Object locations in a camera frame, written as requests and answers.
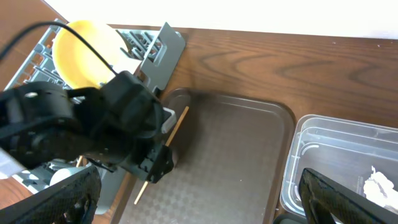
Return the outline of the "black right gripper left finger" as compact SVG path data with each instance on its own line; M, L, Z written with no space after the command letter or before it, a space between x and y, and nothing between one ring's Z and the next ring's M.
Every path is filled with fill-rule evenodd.
M100 198L97 168L76 174L1 210L1 223L91 223Z

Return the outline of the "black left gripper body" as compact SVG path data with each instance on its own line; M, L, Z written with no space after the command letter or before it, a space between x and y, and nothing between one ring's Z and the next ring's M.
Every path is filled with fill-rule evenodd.
M87 94L83 112L93 141L88 158L122 167L152 184L173 169L172 150L162 143L164 109L131 73L123 71Z

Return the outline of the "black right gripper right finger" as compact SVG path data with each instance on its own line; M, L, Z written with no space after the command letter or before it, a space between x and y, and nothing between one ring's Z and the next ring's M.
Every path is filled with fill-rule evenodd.
M311 168L303 170L298 192L308 223L397 223L396 213Z

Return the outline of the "white ribbed cup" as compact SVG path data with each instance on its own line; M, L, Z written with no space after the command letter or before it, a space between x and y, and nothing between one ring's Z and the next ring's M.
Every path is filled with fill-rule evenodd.
M68 177L70 177L84 169L86 169L86 167L69 167L69 168L60 169L60 170L56 171L56 173L54 173L54 175L52 176L52 178L50 180L50 186L53 186L56 183L58 183L64 179L67 179Z

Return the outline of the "wooden chopstick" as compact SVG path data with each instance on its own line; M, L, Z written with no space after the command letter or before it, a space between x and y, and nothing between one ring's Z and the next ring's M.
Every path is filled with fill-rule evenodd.
M184 110L183 110L181 116L179 117L179 119L178 119L176 125L174 126L174 129L172 130L172 132L171 132L171 134L170 134L168 140L167 140L166 143L165 143L165 145L166 145L167 147L170 146L172 140L174 139L174 137L175 137L175 135L176 135L176 133L177 133L177 131L178 131L180 125L182 124L184 117L187 115L188 111L189 111L189 107L186 106L186 107L184 108ZM142 187L141 187L141 189L140 189L140 191L139 191L139 193L138 193L138 195L137 195L137 197L136 197L136 199L135 199L135 201L134 201L134 205L137 205L137 204L139 203L139 200L141 199L141 197L142 197L142 195L143 195L143 193L144 193L144 191L145 191L145 189L147 188L148 185L149 185L149 182L148 182L148 181L145 181L145 182L143 183L143 185L142 185Z
M83 165L83 156L80 156L77 160L76 167L80 167Z

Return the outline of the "yellow round plate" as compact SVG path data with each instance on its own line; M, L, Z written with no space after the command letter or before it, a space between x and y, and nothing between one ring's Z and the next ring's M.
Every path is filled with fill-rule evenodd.
M127 49L123 38L107 24L94 21L68 23L110 65ZM53 40L52 58L55 70L71 88L95 87L114 77L112 71L77 37L62 28Z

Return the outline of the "pale pink bowl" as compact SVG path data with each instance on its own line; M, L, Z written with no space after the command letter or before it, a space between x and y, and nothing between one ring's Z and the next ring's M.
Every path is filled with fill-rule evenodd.
M128 71L131 74L135 74L136 70L138 70L141 66L141 63L141 60L124 57L117 59L117 61L113 62L111 66L116 74L119 74L123 71Z

